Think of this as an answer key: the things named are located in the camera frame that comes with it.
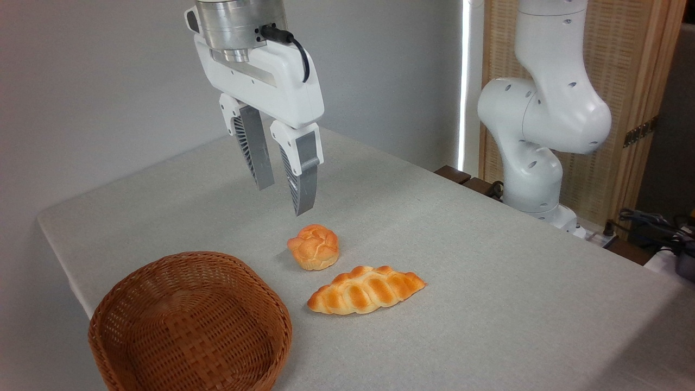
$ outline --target bread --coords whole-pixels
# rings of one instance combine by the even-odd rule
[[[401,273],[390,266],[377,269],[358,266],[338,274],[306,303],[314,312],[347,315],[367,314],[379,307],[391,307],[427,285],[415,273]]]
[[[287,248],[305,270],[323,270],[340,256],[338,237],[323,225],[308,225],[287,241]]]

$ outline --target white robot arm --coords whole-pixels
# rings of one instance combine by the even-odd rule
[[[562,166],[549,148],[588,154],[610,132],[582,57],[587,2],[519,0],[515,52],[535,83],[496,79],[478,102],[502,155],[504,203],[579,236],[576,215],[559,204]]]
[[[321,89],[311,56],[282,30],[282,0],[197,0],[185,14],[205,75],[222,91],[220,108],[259,189],[274,183],[259,113],[278,142],[295,214],[311,209],[323,163],[316,121]]]

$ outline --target brown basket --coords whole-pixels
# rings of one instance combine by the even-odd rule
[[[123,279],[92,316],[110,391],[270,390],[292,340],[289,312],[242,261],[181,253]]]

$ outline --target gray table cover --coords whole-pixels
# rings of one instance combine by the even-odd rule
[[[90,316],[115,283],[162,256],[242,259],[292,317],[277,390],[695,390],[692,291],[391,155],[325,129],[322,139],[316,205],[300,217],[274,141],[276,184],[259,192],[226,137],[39,222]],[[286,248],[310,223],[341,241],[324,271],[301,270]],[[429,285],[367,315],[306,307],[361,264]]]

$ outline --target basket rim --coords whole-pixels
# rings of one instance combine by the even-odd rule
[[[191,255],[203,255],[208,256],[210,258],[214,258],[216,262],[224,261],[233,262],[234,264],[237,264],[238,266],[240,266],[242,270],[244,270],[244,272],[251,279],[253,279],[257,283],[257,286],[262,289],[263,293],[272,300],[272,302],[275,304],[275,307],[278,309],[279,316],[283,321],[282,323],[283,325],[285,325],[286,329],[285,338],[282,344],[283,348],[280,349],[280,351],[278,352],[277,359],[273,361],[273,363],[269,366],[268,370],[265,371],[265,373],[256,381],[256,383],[254,384],[254,386],[252,386],[251,389],[256,389],[256,387],[259,384],[265,383],[271,376],[274,376],[277,380],[277,377],[280,375],[280,371],[284,368],[292,346],[293,330],[290,312],[288,311],[287,307],[280,299],[280,297],[277,295],[277,293],[275,293],[275,291],[273,291],[268,286],[268,284],[265,283],[265,281],[261,277],[259,277],[259,275],[255,271],[253,271],[253,269],[246,265],[244,261],[238,259],[237,257],[234,257],[233,255],[219,253],[216,251],[186,251],[182,253],[166,255],[165,257],[150,262],[131,272],[125,278],[121,279],[118,283],[116,283],[116,285],[114,285],[111,288],[111,290],[109,290],[109,292],[106,295],[104,295],[101,302],[99,302],[99,305],[95,308],[95,311],[92,314],[88,331],[88,341],[92,350],[92,355],[94,356],[95,361],[97,361],[97,366],[102,377],[108,377],[111,384],[117,386],[117,390],[126,389],[123,388],[123,385],[120,381],[120,377],[117,375],[117,372],[113,369],[111,362],[107,359],[107,356],[105,354],[106,351],[104,349],[104,343],[102,341],[101,334],[98,333],[99,325],[101,325],[101,320],[104,318],[105,315],[107,315],[110,312],[110,309],[115,305],[115,299],[117,299],[119,295],[123,295],[125,292],[127,292],[126,288],[129,285],[135,283],[137,277],[140,274],[146,273],[152,269],[163,267],[169,261],[182,257],[188,257]]]

